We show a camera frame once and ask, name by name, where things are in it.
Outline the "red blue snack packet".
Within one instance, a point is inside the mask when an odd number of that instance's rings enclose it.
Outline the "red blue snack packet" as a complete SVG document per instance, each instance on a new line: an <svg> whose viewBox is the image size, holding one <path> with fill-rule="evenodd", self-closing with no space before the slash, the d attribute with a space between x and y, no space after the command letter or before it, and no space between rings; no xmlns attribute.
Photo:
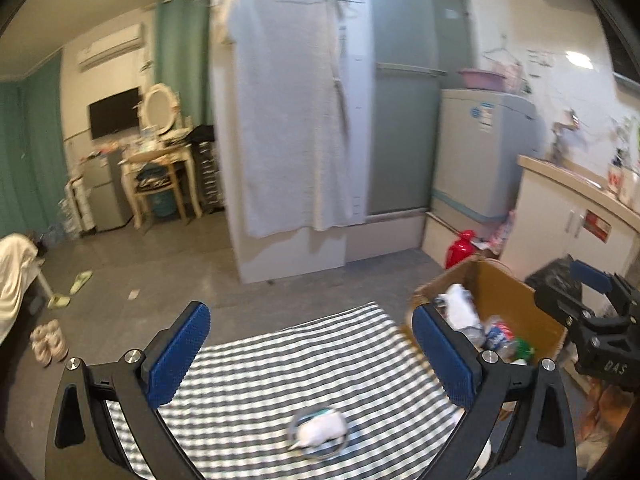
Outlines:
<svg viewBox="0 0 640 480"><path fill-rule="evenodd" d="M497 353L503 361L511 361L518 350L513 330L498 315L488 318L484 327L484 349Z"/></svg>

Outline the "grey small refrigerator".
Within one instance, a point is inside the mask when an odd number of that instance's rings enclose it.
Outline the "grey small refrigerator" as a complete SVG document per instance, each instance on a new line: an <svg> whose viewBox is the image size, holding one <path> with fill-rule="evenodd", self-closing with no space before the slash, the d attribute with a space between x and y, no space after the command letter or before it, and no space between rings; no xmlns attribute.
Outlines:
<svg viewBox="0 0 640 480"><path fill-rule="evenodd" d="M131 220L132 211L124 188L119 163L122 152L96 156L81 165L82 180L98 232L120 229Z"/></svg>

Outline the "white kitchen cabinet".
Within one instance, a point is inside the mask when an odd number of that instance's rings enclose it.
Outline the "white kitchen cabinet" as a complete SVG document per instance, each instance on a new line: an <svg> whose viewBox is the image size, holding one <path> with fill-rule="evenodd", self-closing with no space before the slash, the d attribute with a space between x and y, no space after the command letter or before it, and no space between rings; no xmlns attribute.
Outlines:
<svg viewBox="0 0 640 480"><path fill-rule="evenodd" d="M521 155L514 223L500 260L522 280L566 255L638 283L639 215L581 174Z"/></svg>

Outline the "white vanity table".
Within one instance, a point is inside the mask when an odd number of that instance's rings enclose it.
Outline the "white vanity table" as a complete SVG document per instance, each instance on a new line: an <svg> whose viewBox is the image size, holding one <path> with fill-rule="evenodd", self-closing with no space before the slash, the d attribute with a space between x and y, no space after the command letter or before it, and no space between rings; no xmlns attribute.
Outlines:
<svg viewBox="0 0 640 480"><path fill-rule="evenodd" d="M144 214L150 211L148 198L168 191L174 196L180 218L184 222L188 221L175 168L177 162L183 163L188 179L191 207L195 217L201 218L203 211L198 197L195 162L190 148L186 145L173 145L122 156L119 162L122 170L122 188L132 210L136 230L142 228Z"/></svg>

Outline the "white air conditioner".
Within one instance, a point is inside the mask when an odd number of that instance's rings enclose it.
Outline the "white air conditioner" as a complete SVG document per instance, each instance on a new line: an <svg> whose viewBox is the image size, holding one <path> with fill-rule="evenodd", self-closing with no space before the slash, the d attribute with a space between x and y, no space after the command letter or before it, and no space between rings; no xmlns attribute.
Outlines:
<svg viewBox="0 0 640 480"><path fill-rule="evenodd" d="M145 27L134 24L102 37L77 53L77 66L81 72L118 58L121 55L143 48Z"/></svg>

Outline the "brown cardboard box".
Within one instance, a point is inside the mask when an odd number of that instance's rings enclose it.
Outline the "brown cardboard box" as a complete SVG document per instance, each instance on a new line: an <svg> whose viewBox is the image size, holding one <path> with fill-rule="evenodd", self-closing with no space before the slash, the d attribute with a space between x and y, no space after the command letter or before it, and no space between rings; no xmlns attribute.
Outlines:
<svg viewBox="0 0 640 480"><path fill-rule="evenodd" d="M535 349L534 362L556 359L563 347L566 328L536 307L534 290L514 278L497 260L480 256L466 258L456 266L418 287L410 302L406 324L411 326L413 311L459 283L474 299L482 321L497 315L518 336Z"/></svg>

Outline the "white hanging towel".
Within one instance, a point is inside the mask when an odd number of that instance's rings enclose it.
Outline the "white hanging towel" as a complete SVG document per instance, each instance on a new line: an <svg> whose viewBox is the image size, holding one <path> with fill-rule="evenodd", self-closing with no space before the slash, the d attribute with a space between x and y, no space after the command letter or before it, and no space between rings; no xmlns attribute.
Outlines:
<svg viewBox="0 0 640 480"><path fill-rule="evenodd" d="M231 0L247 233L324 232L352 214L340 0Z"/></svg>

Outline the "white bedding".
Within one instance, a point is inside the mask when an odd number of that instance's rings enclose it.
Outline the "white bedding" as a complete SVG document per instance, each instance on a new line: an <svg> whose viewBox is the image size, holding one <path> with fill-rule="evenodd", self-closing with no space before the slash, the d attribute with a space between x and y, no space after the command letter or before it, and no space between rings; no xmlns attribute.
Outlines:
<svg viewBox="0 0 640 480"><path fill-rule="evenodd" d="M1 239L0 342L6 339L18 317L24 293L37 277L38 249L25 235L13 233Z"/></svg>

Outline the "teal curtain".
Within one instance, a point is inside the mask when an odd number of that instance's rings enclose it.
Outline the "teal curtain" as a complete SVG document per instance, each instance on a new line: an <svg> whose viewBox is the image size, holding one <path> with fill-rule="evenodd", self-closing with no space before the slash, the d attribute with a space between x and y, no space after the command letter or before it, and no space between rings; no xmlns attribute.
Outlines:
<svg viewBox="0 0 640 480"><path fill-rule="evenodd" d="M1 234L47 232L58 223L67 166L60 52L31 75L1 84Z"/></svg>

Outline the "wooden chair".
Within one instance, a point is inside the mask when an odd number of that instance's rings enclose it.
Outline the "wooden chair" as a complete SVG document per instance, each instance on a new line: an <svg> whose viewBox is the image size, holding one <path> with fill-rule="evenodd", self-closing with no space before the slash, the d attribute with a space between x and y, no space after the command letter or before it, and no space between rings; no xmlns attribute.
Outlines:
<svg viewBox="0 0 640 480"><path fill-rule="evenodd" d="M156 218L178 216L183 222L188 221L177 171L167 157L142 165L134 177L134 196L141 198Z"/></svg>

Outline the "white oval vanity mirror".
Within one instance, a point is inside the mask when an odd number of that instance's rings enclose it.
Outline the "white oval vanity mirror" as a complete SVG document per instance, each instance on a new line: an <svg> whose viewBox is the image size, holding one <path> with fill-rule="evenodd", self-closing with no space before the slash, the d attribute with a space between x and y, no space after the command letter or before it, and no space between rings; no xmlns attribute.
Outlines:
<svg viewBox="0 0 640 480"><path fill-rule="evenodd" d="M180 112L178 96L167 84L153 84L139 107L142 128L152 128L159 136L176 124Z"/></svg>

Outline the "black wall television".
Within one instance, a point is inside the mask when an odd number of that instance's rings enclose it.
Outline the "black wall television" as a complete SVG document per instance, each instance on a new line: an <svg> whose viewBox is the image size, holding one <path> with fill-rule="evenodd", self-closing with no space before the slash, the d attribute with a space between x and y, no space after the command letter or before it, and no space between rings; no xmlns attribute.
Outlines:
<svg viewBox="0 0 640 480"><path fill-rule="evenodd" d="M93 139L137 128L139 103L139 88L131 88L91 103L88 116Z"/></svg>

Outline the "white item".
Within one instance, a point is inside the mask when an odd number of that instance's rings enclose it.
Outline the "white item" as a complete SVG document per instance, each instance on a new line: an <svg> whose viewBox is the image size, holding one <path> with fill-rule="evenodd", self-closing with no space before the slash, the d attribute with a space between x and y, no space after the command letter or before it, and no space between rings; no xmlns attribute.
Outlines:
<svg viewBox="0 0 640 480"><path fill-rule="evenodd" d="M346 417L335 408L315 406L296 412L288 423L288 450L299 451L308 460L328 460L348 443Z"/></svg>

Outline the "black garbage bag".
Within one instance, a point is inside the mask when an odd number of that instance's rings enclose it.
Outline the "black garbage bag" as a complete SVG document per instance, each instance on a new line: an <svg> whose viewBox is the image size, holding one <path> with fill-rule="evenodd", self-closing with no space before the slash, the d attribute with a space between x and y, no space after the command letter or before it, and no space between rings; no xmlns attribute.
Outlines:
<svg viewBox="0 0 640 480"><path fill-rule="evenodd" d="M570 264L573 261L574 258L570 255L556 258L526 276L524 283L532 289L537 289L540 285L554 286L575 300L582 301L582 283L570 275Z"/></svg>

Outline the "grey washing machine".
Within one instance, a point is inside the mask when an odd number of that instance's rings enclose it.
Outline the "grey washing machine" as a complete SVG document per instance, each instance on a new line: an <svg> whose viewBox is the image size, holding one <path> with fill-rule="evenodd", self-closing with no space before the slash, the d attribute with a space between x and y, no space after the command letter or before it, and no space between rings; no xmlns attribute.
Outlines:
<svg viewBox="0 0 640 480"><path fill-rule="evenodd" d="M511 93L442 90L432 213L457 231L484 237L518 197L521 155L541 148L533 102Z"/></svg>

